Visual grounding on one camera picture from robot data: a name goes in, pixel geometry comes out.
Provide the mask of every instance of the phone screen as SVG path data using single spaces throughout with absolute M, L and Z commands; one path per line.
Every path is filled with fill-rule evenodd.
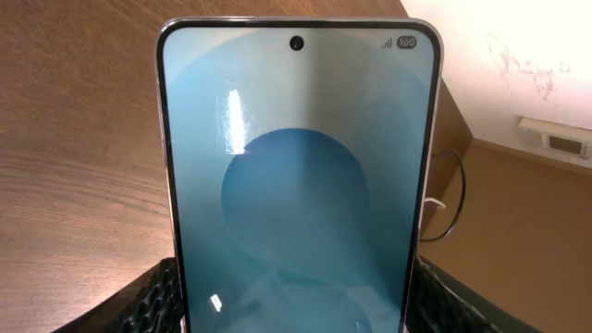
M 158 54 L 191 331 L 399 331 L 435 34 L 196 24 L 169 28 Z

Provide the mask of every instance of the dark blue circle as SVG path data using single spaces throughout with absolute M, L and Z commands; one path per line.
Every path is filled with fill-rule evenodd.
M 319 272 L 361 246 L 367 195 L 362 168 L 343 144 L 310 129 L 279 129 L 233 158 L 222 209 L 234 239 L 251 255 Z

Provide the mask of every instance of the phone bezel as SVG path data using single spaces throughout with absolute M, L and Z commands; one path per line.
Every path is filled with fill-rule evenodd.
M 399 331 L 402 332 L 407 315 L 407 303 L 411 275 L 413 271 L 413 259 L 419 241 L 419 228 L 421 225 L 424 198 L 426 195 L 427 174 L 432 147 L 435 117 L 437 113 L 436 100 L 439 93 L 440 73 L 442 64 L 442 41 L 429 23 L 420 19 L 385 19 L 385 18 L 261 18 L 261 17 L 223 17 L 223 18 L 174 18 L 167 22 L 158 35 L 156 42 L 156 82 L 158 85 L 158 103 L 160 110 L 160 129 L 163 140 L 163 150 L 166 159 L 166 180 L 168 186 L 168 203 L 171 214 L 173 241 L 175 242 L 175 255 L 177 257 L 180 289 L 183 305 L 189 309 L 186 294 L 185 269 L 183 265 L 183 251 L 179 227 L 179 212 L 177 209 L 177 193 L 175 189 L 175 174 L 173 167 L 173 153 L 170 144 L 170 128 L 168 123 L 167 87 L 165 85 L 165 71 L 163 62 L 163 50 L 167 36 L 182 28 L 310 28 L 310 29 L 407 29 L 423 33 L 432 43 L 434 50 L 434 64 L 430 83 L 427 120 L 425 122 L 425 137 L 422 152 L 421 171 L 416 194 L 415 211 L 413 214 L 413 230 L 410 239 L 409 256 L 405 276 L 405 286 L 401 307 L 401 320 Z M 186 332 L 191 332 L 191 319 L 185 315 Z

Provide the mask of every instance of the wood grain surface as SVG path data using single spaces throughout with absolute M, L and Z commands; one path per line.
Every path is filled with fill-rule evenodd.
M 0 331 L 58 328 L 174 254 L 154 42 L 188 15 L 406 16 L 385 0 L 3 1 Z M 455 120 L 437 135 L 462 149 L 442 96 Z

